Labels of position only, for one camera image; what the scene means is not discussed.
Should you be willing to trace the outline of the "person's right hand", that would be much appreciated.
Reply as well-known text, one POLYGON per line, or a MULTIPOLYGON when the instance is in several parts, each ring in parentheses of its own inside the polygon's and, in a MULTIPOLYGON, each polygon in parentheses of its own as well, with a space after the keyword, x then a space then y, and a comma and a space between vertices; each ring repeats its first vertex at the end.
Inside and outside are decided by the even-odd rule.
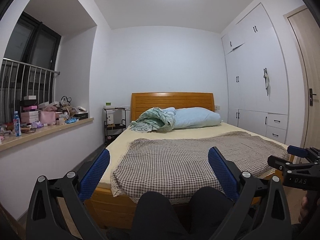
POLYGON ((302 223, 306 216, 319 206, 319 195, 316 191, 308 191, 302 198, 298 221, 302 223))

